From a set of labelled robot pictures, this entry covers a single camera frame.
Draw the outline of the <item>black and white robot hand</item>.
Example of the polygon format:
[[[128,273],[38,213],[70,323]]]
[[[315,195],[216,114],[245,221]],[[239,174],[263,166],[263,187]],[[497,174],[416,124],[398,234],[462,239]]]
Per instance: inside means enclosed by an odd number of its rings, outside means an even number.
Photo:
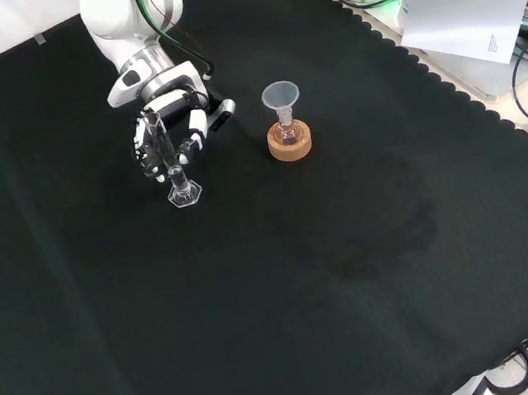
[[[156,149],[156,143],[149,131],[149,111],[154,112],[162,120],[165,128],[176,124],[189,115],[189,134],[183,139],[177,149],[177,159],[180,164],[188,165],[198,152],[204,148],[208,135],[209,97],[197,90],[176,89],[155,98],[141,109],[134,120],[133,151],[136,162],[143,170],[143,174],[150,180],[165,183],[167,167]]]

